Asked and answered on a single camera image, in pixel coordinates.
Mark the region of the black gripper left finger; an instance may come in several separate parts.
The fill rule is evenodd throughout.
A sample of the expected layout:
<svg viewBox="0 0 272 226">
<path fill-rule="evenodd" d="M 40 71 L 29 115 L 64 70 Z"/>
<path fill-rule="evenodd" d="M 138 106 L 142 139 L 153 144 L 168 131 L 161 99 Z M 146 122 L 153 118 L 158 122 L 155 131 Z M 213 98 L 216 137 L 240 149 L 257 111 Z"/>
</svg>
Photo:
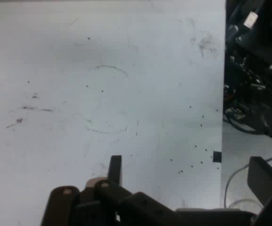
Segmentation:
<svg viewBox="0 0 272 226">
<path fill-rule="evenodd" d="M 93 178 L 80 191 L 55 188 L 43 214 L 43 226 L 170 226 L 176 213 L 144 193 L 120 185 L 122 157 L 113 155 L 107 177 Z"/>
</svg>

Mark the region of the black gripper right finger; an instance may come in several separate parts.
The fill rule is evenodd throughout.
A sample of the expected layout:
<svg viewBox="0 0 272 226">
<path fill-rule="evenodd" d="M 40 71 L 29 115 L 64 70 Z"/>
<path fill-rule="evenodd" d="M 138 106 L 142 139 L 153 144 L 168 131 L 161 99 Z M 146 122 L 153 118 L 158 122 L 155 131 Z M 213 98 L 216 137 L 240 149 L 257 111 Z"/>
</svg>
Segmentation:
<svg viewBox="0 0 272 226">
<path fill-rule="evenodd" d="M 272 166 L 262 157 L 250 157 L 247 184 L 263 208 L 253 226 L 272 226 Z"/>
</svg>

